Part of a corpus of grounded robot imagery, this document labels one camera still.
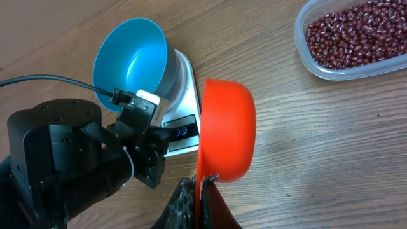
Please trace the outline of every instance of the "adzuki bean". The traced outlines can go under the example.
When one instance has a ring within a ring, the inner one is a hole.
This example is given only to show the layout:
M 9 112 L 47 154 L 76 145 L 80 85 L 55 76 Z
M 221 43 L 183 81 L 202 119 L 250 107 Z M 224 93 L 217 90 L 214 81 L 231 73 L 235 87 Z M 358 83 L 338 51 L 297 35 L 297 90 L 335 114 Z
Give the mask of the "adzuki bean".
M 374 0 L 331 12 L 308 25 L 313 59 L 333 70 L 363 66 L 407 53 L 407 0 Z

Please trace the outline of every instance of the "wood grain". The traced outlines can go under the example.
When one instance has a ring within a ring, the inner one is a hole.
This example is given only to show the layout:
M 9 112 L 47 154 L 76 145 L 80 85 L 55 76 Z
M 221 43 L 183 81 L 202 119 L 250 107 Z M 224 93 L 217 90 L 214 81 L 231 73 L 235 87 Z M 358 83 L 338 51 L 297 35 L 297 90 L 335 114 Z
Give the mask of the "wood grain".
M 346 82 L 321 80 L 296 51 L 293 25 L 306 0 L 119 1 L 35 52 L 4 67 L 0 79 L 59 74 L 91 83 L 93 60 L 120 22 L 148 17 L 204 80 L 246 85 L 257 110 L 249 172 L 218 184 L 244 228 L 405 228 L 407 71 Z M 24 82 L 1 93 L 0 144 L 9 152 L 10 114 L 49 99 L 94 94 L 55 81 Z M 103 121 L 114 121 L 106 110 Z M 149 228 L 177 182 L 195 173 L 197 154 L 169 158 L 162 183 L 138 181 L 73 219 L 70 228 Z
M 114 2 L 116 0 L 1 1 L 0 67 L 57 38 Z

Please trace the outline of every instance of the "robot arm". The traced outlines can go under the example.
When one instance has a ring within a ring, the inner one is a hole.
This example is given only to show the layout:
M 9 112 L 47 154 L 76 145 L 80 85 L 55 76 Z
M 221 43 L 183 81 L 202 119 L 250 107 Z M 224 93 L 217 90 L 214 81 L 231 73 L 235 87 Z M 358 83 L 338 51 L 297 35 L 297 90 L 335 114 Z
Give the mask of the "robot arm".
M 133 177 L 151 188 L 160 183 L 173 133 L 151 126 L 157 104 L 120 90 L 111 102 L 121 111 L 107 130 L 100 107 L 78 99 L 47 101 L 9 117 L 2 228 L 66 228 Z

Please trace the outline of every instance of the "orange bowl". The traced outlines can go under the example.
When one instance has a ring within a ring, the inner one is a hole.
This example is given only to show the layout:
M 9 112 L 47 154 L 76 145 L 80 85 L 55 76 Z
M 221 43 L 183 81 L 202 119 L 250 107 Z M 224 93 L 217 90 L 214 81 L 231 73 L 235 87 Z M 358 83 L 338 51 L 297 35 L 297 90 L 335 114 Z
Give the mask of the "orange bowl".
M 195 219 L 200 212 L 200 184 L 218 174 L 218 181 L 232 182 L 249 170 L 256 138 L 254 100 L 244 85 L 206 79 L 198 150 Z

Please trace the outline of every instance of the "cable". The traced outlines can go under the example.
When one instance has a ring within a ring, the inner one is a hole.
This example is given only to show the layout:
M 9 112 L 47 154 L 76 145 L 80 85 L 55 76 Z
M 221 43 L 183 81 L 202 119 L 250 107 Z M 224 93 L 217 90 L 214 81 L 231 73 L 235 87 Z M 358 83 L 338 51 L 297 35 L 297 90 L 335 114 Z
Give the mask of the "cable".
M 130 154 L 128 154 L 128 152 L 127 152 L 127 147 L 126 147 L 126 146 L 123 146 L 123 151 L 126 153 L 128 159 L 130 160 L 130 165 L 132 166 L 132 174 L 130 175 L 130 178 L 128 179 L 128 181 L 126 181 L 126 183 L 124 183 L 124 184 L 122 185 L 123 187 L 126 187 L 126 185 L 127 185 L 129 182 L 131 182 L 131 180 L 133 179 L 133 176 L 134 176 L 134 164 L 133 164 L 132 157 L 131 157 Z
M 63 81 L 63 82 L 66 82 L 66 83 L 72 83 L 73 85 L 84 87 L 84 88 L 87 88 L 89 90 L 93 90 L 93 91 L 95 91 L 97 93 L 100 93 L 102 95 L 106 95 L 106 96 L 109 96 L 109 97 L 113 96 L 112 92 L 108 92 L 108 91 L 103 90 L 101 88 L 94 87 L 94 86 L 89 85 L 87 83 L 82 83 L 82 82 L 77 81 L 77 80 L 72 80 L 70 78 L 66 78 L 66 77 L 62 77 L 62 76 L 54 76 L 54 75 L 20 76 L 20 77 L 8 79 L 8 80 L 0 81 L 0 87 L 10 85 L 10 84 L 13 84 L 13 83 L 26 81 L 26 80 L 59 80 L 59 81 Z

